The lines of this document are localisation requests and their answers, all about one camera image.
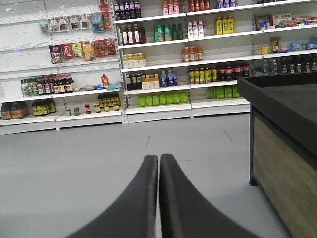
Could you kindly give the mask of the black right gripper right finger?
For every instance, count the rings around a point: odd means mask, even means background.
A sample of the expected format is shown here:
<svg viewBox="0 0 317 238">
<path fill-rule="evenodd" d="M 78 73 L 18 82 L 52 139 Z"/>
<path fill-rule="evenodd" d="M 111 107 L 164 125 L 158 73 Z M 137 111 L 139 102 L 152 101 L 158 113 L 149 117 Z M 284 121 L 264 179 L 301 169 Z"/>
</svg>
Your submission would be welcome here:
<svg viewBox="0 0 317 238">
<path fill-rule="evenodd" d="M 172 154 L 160 158 L 159 202 L 164 238 L 256 237 L 210 204 Z"/>
</svg>

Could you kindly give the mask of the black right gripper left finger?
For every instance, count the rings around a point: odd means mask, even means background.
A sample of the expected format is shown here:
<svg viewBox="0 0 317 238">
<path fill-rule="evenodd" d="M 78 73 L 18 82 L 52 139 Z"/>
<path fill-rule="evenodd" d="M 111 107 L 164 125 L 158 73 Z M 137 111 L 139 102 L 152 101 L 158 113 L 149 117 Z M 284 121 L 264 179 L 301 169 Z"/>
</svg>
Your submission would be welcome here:
<svg viewBox="0 0 317 238">
<path fill-rule="evenodd" d="M 146 155 L 127 188 L 69 238 L 154 238 L 159 160 Z"/>
</svg>

